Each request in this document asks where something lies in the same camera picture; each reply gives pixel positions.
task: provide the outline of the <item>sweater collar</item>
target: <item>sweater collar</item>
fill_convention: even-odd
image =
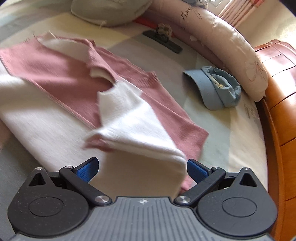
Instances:
[[[102,77],[113,84],[121,79],[97,53],[94,48],[94,42],[88,41],[87,39],[72,40],[59,38],[54,36],[51,32],[37,37],[37,41],[46,48],[86,63],[86,66],[90,69],[89,74],[93,78]]]

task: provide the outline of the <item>mattress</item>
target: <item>mattress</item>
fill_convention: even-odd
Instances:
[[[93,39],[96,45],[127,58],[145,71],[154,71],[171,96],[190,118],[209,132],[199,161],[219,166],[228,172],[250,167],[267,188],[267,160],[261,123],[255,103],[242,92],[236,108],[210,111],[203,105],[197,86],[183,74],[184,70],[212,65],[207,59],[178,39],[172,41],[183,51],[175,54],[142,35],[149,28],[130,23],[116,28],[100,28],[73,16],[71,0],[23,0],[0,9],[0,47],[8,47],[46,31],[65,37]],[[6,217],[9,202],[31,172],[42,165],[49,150],[34,149],[17,127],[0,121],[0,216]],[[68,155],[69,150],[61,153]],[[80,152],[81,162],[88,159]],[[7,218],[0,222],[0,234],[9,238],[13,231]]]

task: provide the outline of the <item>wooden cabinet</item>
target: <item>wooden cabinet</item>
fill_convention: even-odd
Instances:
[[[280,145],[296,137],[296,93],[287,97],[270,110]]]
[[[269,76],[261,104],[271,133],[264,132],[268,191],[279,211],[271,234],[277,241],[290,241],[296,236],[296,50],[278,40],[255,50]]]
[[[280,241],[292,240],[296,235],[296,199],[285,202],[285,216]]]
[[[285,176],[285,199],[296,197],[296,139],[281,147],[284,176]]]

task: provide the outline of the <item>gray pillow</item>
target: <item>gray pillow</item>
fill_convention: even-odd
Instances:
[[[152,0],[73,0],[71,12],[85,21],[113,27],[141,16],[151,3]]]

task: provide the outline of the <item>metal pivot screw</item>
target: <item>metal pivot screw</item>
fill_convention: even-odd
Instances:
[[[110,198],[105,195],[100,195],[100,196],[97,196],[94,200],[98,203],[106,203],[106,202],[109,202]]]
[[[191,201],[191,198],[190,197],[187,197],[187,196],[179,196],[179,197],[176,197],[176,202],[177,203],[180,203],[180,204],[187,204]]]

